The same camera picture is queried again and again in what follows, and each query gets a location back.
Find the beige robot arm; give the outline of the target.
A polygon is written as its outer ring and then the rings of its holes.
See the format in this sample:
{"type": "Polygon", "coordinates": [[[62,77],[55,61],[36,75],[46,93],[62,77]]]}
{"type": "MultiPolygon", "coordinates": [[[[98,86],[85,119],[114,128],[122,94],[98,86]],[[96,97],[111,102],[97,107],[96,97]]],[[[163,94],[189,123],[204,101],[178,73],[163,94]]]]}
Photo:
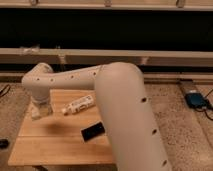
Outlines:
{"type": "Polygon", "coordinates": [[[50,103],[52,89],[92,89],[118,171],[172,171],[141,70],[113,62],[56,73],[37,64],[22,78],[34,104],[50,103]]]}

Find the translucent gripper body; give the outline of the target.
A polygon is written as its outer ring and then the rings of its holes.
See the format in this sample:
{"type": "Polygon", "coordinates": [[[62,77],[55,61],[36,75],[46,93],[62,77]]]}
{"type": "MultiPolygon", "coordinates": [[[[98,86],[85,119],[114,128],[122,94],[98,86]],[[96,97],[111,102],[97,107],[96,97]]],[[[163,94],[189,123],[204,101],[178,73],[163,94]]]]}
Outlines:
{"type": "Polygon", "coordinates": [[[53,114],[50,103],[33,103],[31,109],[31,117],[33,120],[39,120],[53,114]]]}

